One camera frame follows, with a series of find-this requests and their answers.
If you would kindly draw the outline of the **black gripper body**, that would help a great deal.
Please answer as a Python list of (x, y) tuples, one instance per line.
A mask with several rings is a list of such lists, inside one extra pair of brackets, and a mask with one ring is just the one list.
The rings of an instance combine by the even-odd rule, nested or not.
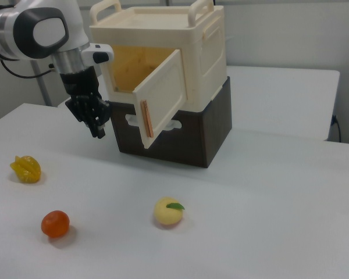
[(88, 67), (78, 73), (60, 74), (66, 93), (71, 96), (93, 96), (101, 97), (99, 93), (99, 82), (95, 68)]

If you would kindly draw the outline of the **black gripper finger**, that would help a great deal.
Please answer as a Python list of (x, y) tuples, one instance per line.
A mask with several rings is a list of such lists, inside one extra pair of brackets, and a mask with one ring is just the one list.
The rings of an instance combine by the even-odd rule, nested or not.
[(72, 95), (65, 105), (79, 122), (83, 122), (90, 129), (92, 136), (97, 137), (97, 124), (90, 97)]
[(110, 119), (110, 104), (100, 97), (91, 97), (91, 118), (89, 128), (93, 137), (101, 139), (105, 136), (105, 123)]

